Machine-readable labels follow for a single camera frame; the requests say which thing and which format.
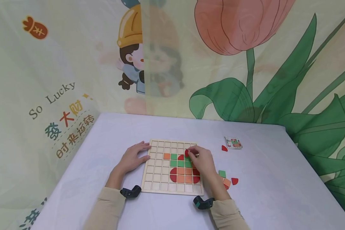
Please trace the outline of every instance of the wooden puzzle board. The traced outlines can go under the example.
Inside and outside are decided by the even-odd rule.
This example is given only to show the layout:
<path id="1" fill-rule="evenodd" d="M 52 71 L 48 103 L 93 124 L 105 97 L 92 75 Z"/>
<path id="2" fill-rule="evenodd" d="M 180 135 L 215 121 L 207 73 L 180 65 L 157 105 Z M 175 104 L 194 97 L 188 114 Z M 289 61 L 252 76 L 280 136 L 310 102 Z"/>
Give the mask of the wooden puzzle board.
<path id="1" fill-rule="evenodd" d="M 144 166 L 142 192 L 203 196 L 203 180 L 189 158 L 187 148 L 197 143 L 151 140 L 151 157 Z"/>

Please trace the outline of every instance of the table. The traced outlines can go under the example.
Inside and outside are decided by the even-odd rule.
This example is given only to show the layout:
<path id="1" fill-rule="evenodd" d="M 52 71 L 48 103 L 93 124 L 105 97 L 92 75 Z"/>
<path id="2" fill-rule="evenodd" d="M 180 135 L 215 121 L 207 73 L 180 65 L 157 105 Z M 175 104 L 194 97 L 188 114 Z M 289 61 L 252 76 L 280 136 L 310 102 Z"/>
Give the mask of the table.
<path id="1" fill-rule="evenodd" d="M 238 137 L 243 149 L 222 151 L 224 136 Z M 345 212 L 284 127 L 116 113 L 100 115 L 32 229 L 81 230 L 125 150 L 151 138 L 211 150 L 216 169 L 239 178 L 228 191 L 252 230 L 345 230 Z M 141 185 L 143 168 L 127 174 L 123 187 Z M 126 201 L 118 229 L 215 229 L 209 211 L 197 210 L 193 199 L 141 193 Z"/>

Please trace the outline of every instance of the green stem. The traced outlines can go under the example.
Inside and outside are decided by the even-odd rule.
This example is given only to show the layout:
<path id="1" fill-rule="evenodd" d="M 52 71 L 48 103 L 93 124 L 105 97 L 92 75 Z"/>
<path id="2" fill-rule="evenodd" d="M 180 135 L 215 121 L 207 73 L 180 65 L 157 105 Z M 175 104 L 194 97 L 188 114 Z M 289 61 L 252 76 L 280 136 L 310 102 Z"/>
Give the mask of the green stem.
<path id="1" fill-rule="evenodd" d="M 326 87 L 305 109 L 302 113 L 308 114 L 323 98 L 325 98 L 332 90 L 338 87 L 345 80 L 345 71 L 338 76 L 328 87 Z"/>
<path id="2" fill-rule="evenodd" d="M 253 73 L 254 73 L 254 49 L 247 50 L 247 66 L 248 66 L 248 77 L 247 77 L 247 90 L 250 95 L 250 99 L 253 101 Z"/>
<path id="3" fill-rule="evenodd" d="M 322 51 L 322 49 L 327 45 L 327 43 L 335 36 L 335 34 L 339 31 L 339 29 L 345 24 L 345 18 L 340 22 L 340 24 L 330 33 L 330 35 L 326 38 L 326 40 L 318 47 L 315 53 L 311 56 L 311 58 L 306 62 L 304 68 L 308 67 L 317 57 L 317 55 Z"/>

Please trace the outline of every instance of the sleeve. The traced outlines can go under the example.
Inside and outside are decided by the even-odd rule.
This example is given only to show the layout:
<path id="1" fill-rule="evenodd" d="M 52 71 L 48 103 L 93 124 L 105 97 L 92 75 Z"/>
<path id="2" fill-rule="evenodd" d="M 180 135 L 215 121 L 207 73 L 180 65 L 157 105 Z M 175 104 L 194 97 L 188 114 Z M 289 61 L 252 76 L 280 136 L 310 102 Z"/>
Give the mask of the sleeve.
<path id="1" fill-rule="evenodd" d="M 125 64 L 123 67 L 123 72 L 133 82 L 137 82 L 139 80 L 139 71 L 136 71 L 134 66 Z"/>
<path id="2" fill-rule="evenodd" d="M 219 230 L 250 230 L 235 201 L 214 201 L 211 214 Z"/>
<path id="3" fill-rule="evenodd" d="M 124 203 L 125 197 L 119 190 L 102 188 L 83 230 L 115 230 Z"/>

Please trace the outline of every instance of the pink tulip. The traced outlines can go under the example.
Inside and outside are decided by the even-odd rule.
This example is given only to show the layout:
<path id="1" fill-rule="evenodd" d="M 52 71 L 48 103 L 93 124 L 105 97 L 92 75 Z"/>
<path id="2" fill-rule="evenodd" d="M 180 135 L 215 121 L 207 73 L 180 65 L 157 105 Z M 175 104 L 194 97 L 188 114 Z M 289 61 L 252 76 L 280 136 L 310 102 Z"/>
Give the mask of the pink tulip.
<path id="1" fill-rule="evenodd" d="M 295 0 L 197 0 L 195 20 L 204 43 L 234 55 L 268 41 Z"/>

